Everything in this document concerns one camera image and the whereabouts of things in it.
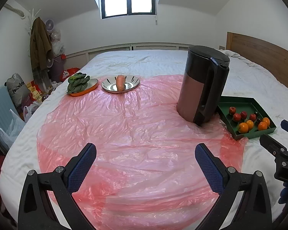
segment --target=bed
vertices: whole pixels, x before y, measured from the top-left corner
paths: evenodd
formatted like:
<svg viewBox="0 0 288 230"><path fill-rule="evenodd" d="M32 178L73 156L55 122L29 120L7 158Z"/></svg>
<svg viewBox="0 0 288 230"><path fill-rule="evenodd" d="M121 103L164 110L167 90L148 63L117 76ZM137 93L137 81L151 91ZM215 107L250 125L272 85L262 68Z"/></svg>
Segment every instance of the bed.
<svg viewBox="0 0 288 230"><path fill-rule="evenodd" d="M226 48L224 53L230 57L231 62L223 95L254 97L277 125L272 137L288 149L288 133L280 128L280 122L283 119L288 120L288 51L253 37L233 33L228 33ZM183 74L186 57L186 51L173 50L107 52L92 59L83 67L82 72L92 77L116 75L117 72L142 77ZM33 114L3 163L0 194L6 208L16 221L26 174L31 169L40 173L37 133L47 115L56 109L65 95L66 87L67 81L60 85ZM260 147L258 139L251 139L245 147L242 172L253 173L255 170L261 170L265 176L275 219L283 209L277 202L283 189L282 182L273 177L275 172L273 157ZM68 227L59 207L53 202L52 205L60 223ZM230 223L237 207L238 198L223 226ZM199 222L194 222L185 229L194 229Z"/></svg>

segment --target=gray bag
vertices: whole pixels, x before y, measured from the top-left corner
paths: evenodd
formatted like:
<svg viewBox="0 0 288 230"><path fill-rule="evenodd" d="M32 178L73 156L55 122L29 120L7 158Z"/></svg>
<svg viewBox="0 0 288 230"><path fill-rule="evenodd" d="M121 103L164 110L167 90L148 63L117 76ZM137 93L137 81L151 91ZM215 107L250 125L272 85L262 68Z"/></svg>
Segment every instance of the gray bag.
<svg viewBox="0 0 288 230"><path fill-rule="evenodd" d="M15 107L19 107L22 104L22 100L30 95L30 90L18 73L14 73L7 80L7 89Z"/></svg>

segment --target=green tray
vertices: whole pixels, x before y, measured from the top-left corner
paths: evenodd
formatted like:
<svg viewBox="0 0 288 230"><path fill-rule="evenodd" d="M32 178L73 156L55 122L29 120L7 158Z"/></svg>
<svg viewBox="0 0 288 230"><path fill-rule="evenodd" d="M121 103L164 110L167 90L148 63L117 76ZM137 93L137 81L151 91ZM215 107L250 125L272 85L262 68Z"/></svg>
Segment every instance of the green tray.
<svg viewBox="0 0 288 230"><path fill-rule="evenodd" d="M245 120L241 120L238 123L234 122L232 120L232 116L228 112L229 107L231 106L236 108L236 113L246 111L247 119L249 118L250 114L257 111L259 113L259 117L269 118L269 120L271 121L270 126L266 130L258 131L258 125L254 122L254 127L248 133L240 134L238 132L238 125ZM219 113L221 120L223 120L223 122L226 124L227 130L232 134L232 137L235 140L239 140L242 137L247 137L249 139L259 137L263 134L270 134L276 129L276 125L274 124L272 119L268 116L265 110L263 110L263 108L254 98L221 96L216 111Z"/></svg>

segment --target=silver plate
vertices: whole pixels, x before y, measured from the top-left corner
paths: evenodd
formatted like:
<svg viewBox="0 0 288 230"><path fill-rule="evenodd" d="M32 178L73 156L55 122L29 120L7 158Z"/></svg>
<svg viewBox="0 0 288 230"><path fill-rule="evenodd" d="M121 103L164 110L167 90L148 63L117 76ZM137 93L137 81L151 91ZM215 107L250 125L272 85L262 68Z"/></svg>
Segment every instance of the silver plate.
<svg viewBox="0 0 288 230"><path fill-rule="evenodd" d="M140 80L132 75L125 75L126 82L125 82L125 89L121 92L117 90L116 87L116 76L111 76L109 78L106 78L102 84L101 87L105 89L107 92L113 93L113 94L120 94L120 93L126 93L128 91L131 91L132 89L136 88L138 84L140 83Z"/></svg>

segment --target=carrot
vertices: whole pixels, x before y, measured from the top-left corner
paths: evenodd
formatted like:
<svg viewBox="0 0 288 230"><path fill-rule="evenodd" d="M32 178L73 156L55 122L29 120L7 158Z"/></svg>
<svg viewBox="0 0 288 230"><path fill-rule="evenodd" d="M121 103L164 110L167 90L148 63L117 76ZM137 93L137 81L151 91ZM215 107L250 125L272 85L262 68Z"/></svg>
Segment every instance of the carrot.
<svg viewBox="0 0 288 230"><path fill-rule="evenodd" d="M125 89L126 77L124 75L118 75L116 77L116 87L118 91L123 91Z"/></svg>

